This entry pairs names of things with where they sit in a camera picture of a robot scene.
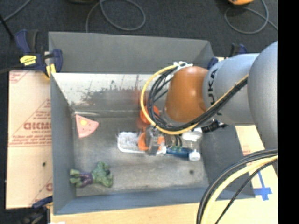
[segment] yellow cable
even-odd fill
[[[153,74],[149,79],[148,81],[145,83],[143,89],[142,89],[142,92],[141,92],[141,95],[140,95],[140,105],[141,105],[141,109],[142,109],[142,112],[144,113],[144,116],[146,117],[146,119],[154,126],[156,127],[158,130],[160,130],[161,132],[163,133],[166,133],[166,134],[172,134],[172,135],[177,135],[177,134],[182,134],[184,132],[187,132],[189,130],[192,130],[193,128],[195,128],[198,123],[195,123],[194,125],[191,125],[187,128],[184,128],[182,130],[178,130],[178,131],[169,131],[169,130],[166,130],[166,129],[163,129],[161,128],[160,126],[158,126],[151,118],[150,116],[147,114],[146,112],[146,109],[145,109],[145,106],[144,106],[144,102],[143,102],[143,99],[144,99],[144,94],[145,94],[145,91],[147,89],[147,87],[149,86],[150,82],[158,75],[160,75],[161,73],[167,71],[167,70],[170,70],[170,69],[173,69],[173,68],[176,68],[178,67],[177,65],[171,65],[171,66],[167,66],[159,71],[157,71],[155,74]],[[248,74],[246,76],[244,76],[236,85],[238,85],[239,83],[241,83],[244,79],[246,79],[248,77]],[[227,91],[220,99],[218,99],[212,106],[210,106],[210,108],[208,108],[206,110],[209,111],[210,109],[212,109],[215,105],[217,105],[221,99],[226,96],[234,87],[232,87],[229,91]]]
[[[194,124],[188,128],[185,128],[183,130],[180,130],[180,131],[169,131],[169,130],[166,130],[166,129],[163,129],[161,128],[160,126],[158,126],[151,118],[150,116],[147,114],[146,112],[146,109],[145,109],[145,106],[144,106],[144,103],[143,103],[143,99],[144,99],[144,94],[145,94],[145,91],[146,91],[146,88],[149,86],[150,82],[158,75],[160,75],[161,73],[167,71],[167,70],[171,70],[173,68],[176,68],[178,67],[177,65],[171,65],[171,66],[167,66],[159,71],[157,71],[155,74],[153,74],[149,79],[148,81],[145,83],[142,91],[141,91],[141,95],[140,95],[140,105],[141,105],[141,109],[142,109],[142,112],[144,114],[144,116],[146,117],[146,119],[154,126],[156,127],[158,130],[160,130],[161,132],[163,133],[166,133],[166,134],[173,134],[173,135],[176,135],[176,134],[181,134],[181,133],[184,133],[186,131],[189,131],[191,129],[193,129],[197,124]]]
[[[202,216],[202,220],[201,220],[201,223],[202,224],[205,224],[206,223],[206,220],[207,220],[207,216],[208,216],[208,213],[209,213],[209,210],[211,209],[211,206],[212,204],[215,202],[215,200],[217,199],[217,197],[219,196],[219,194],[233,181],[235,180],[236,178],[242,176],[243,174],[253,170],[253,169],[256,169],[256,168],[259,168],[261,167],[262,165],[266,164],[266,163],[269,163],[271,161],[274,161],[278,158],[278,156],[273,156],[271,158],[266,158],[266,159],[262,159],[262,160],[259,160],[259,161],[256,161],[254,162],[253,164],[249,165],[249,166],[246,166],[244,167],[243,169],[235,172],[234,174],[232,174],[230,177],[228,177],[216,190],[215,192],[211,195],[208,203],[206,204],[206,208],[205,208],[205,211],[203,213],[203,216]]]

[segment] gray bin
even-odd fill
[[[137,129],[139,105],[134,95],[149,74],[182,60],[206,67],[213,57],[209,42],[49,33],[49,43],[50,50],[60,48],[64,54],[62,72],[51,76],[55,215],[196,203],[224,168],[243,157],[233,126],[204,134],[198,162],[127,154],[116,146],[118,132]],[[79,139],[75,114],[98,121],[98,129]],[[70,169],[91,171],[97,161],[111,166],[112,188],[96,184],[75,188]],[[232,197],[246,176],[227,187],[220,198]],[[240,198],[253,196],[248,187]]]

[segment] white cap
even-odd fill
[[[189,153],[189,160],[190,161],[198,161],[200,159],[200,153],[198,151],[193,151]]]

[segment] cardboard sheet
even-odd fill
[[[9,73],[6,208],[52,195],[50,80],[41,71]]]

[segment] blue tube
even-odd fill
[[[185,147],[177,147],[177,148],[167,148],[166,153],[167,154],[172,154],[177,157],[181,158],[189,158],[189,153],[191,153],[193,150]]]

